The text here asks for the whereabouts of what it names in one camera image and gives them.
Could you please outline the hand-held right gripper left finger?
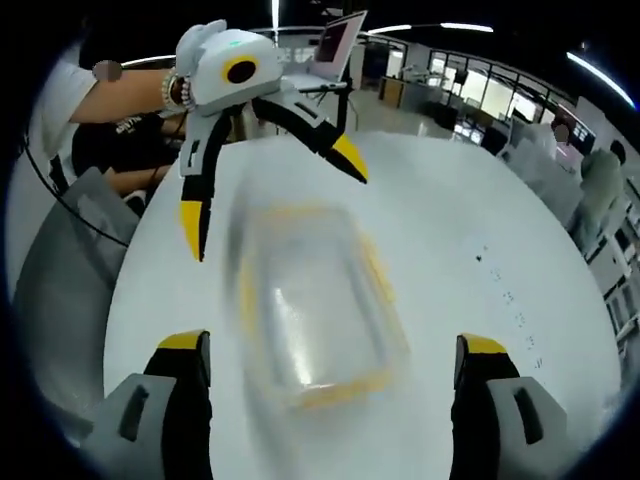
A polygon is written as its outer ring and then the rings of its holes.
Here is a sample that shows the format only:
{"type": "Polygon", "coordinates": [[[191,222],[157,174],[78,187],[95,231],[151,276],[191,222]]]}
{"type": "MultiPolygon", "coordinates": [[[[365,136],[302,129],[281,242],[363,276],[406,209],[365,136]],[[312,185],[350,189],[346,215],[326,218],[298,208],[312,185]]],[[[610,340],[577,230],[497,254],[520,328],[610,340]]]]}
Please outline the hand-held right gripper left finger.
{"type": "Polygon", "coordinates": [[[91,460],[103,479],[211,479],[210,334],[173,334],[144,372],[94,411],[91,460]]]}

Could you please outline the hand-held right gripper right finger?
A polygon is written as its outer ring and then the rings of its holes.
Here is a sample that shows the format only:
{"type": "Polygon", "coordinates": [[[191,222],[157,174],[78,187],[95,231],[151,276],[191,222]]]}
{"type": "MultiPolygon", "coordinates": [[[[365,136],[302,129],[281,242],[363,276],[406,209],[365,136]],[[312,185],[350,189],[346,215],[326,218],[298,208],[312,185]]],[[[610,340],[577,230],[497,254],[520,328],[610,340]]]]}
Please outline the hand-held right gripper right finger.
{"type": "Polygon", "coordinates": [[[567,415],[497,341],[456,338],[452,479],[558,479],[568,464],[567,415]]]}

